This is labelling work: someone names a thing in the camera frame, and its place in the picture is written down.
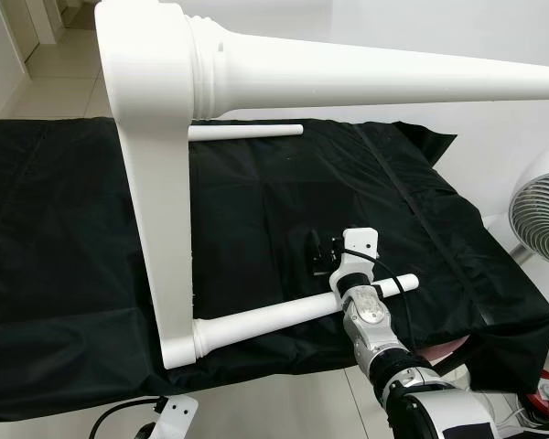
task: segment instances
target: white tapered horn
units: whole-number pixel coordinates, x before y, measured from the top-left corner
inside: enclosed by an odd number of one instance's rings
[[[549,99],[549,67],[245,36],[157,0],[103,0],[96,27],[168,369],[196,360],[193,118],[238,108]]]

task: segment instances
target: black cloth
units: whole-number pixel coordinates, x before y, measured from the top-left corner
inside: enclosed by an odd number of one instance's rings
[[[195,317],[328,291],[308,270],[309,231],[326,246],[348,227],[373,227],[382,260],[420,279],[408,293],[416,345],[470,334],[483,344],[468,361],[474,389],[532,391],[549,305],[431,168],[454,136],[288,122],[304,134],[189,145]],[[401,299],[387,305],[410,344]],[[0,421],[347,367],[341,318],[164,370],[113,120],[0,121]]]

